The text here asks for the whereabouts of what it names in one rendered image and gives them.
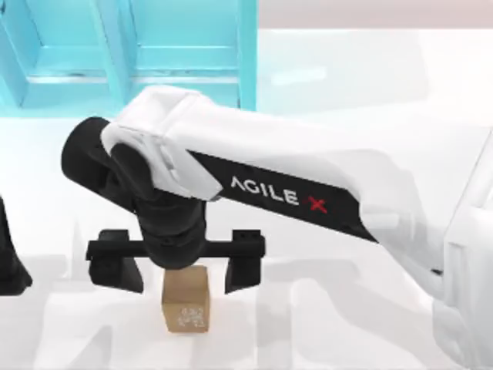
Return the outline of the brown cardboard box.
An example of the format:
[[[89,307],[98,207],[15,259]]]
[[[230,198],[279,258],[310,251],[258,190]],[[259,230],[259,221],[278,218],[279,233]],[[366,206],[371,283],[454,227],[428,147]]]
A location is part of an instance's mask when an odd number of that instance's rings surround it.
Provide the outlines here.
[[[169,332],[206,333],[210,327],[210,286],[206,266],[165,270],[161,306]]]

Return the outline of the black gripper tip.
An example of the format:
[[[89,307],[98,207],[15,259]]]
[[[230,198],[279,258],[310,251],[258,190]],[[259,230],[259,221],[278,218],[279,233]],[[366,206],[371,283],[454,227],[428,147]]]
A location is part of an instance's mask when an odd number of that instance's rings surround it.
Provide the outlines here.
[[[0,297],[19,296],[32,282],[12,243],[5,203],[0,196]]]

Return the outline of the light blue rack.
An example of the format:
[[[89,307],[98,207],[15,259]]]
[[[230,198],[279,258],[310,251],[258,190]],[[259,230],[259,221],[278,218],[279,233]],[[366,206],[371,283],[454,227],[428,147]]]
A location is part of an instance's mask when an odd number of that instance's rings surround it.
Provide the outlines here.
[[[258,0],[0,0],[0,117],[112,116],[144,87],[257,107]]]

